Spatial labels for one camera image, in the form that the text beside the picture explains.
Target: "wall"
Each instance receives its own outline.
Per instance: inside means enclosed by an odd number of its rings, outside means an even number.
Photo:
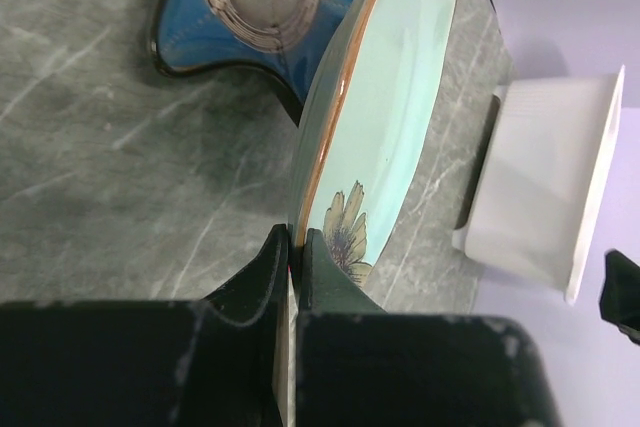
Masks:
[[[487,268],[474,311],[518,320],[541,350],[567,427],[636,427],[640,347],[600,320],[604,254],[616,248],[640,263],[640,109],[623,109],[620,134],[580,296]]]
[[[638,0],[493,0],[520,77],[627,66],[623,105],[640,107]]]

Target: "marble surface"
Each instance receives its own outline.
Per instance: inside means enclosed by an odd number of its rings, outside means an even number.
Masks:
[[[266,83],[157,76],[153,0],[0,0],[0,300],[197,298],[284,222],[295,127]],[[400,219],[366,285],[388,310],[469,311],[451,247],[511,62],[488,0],[458,0]]]

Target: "flower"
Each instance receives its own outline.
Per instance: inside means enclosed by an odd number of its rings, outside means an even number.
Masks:
[[[363,199],[364,190],[358,181],[351,189],[346,206],[344,193],[336,192],[322,229],[333,261],[361,288],[373,269],[362,262],[367,251],[367,214],[363,212],[358,216]]]

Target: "flower petal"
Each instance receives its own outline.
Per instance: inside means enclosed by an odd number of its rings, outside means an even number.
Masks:
[[[333,196],[333,202],[331,207],[327,209],[327,213],[324,214],[324,226],[322,232],[325,238],[331,237],[333,232],[340,228],[340,222],[342,221],[342,211],[344,210],[344,194],[342,192],[336,192]]]
[[[363,212],[356,220],[353,230],[350,232],[350,249],[347,262],[353,264],[360,262],[367,253],[367,213]]]
[[[342,219],[342,228],[344,230],[348,231],[353,227],[353,222],[356,220],[358,212],[360,212],[362,199],[364,199],[364,189],[362,184],[356,180],[347,199],[347,205],[344,208],[344,217]]]
[[[349,277],[360,288],[364,287],[373,266],[365,262],[356,262],[348,267]]]

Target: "white container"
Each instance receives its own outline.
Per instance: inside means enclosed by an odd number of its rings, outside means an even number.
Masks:
[[[618,137],[623,83],[624,66],[617,75],[498,89],[500,112],[454,247],[573,304]]]

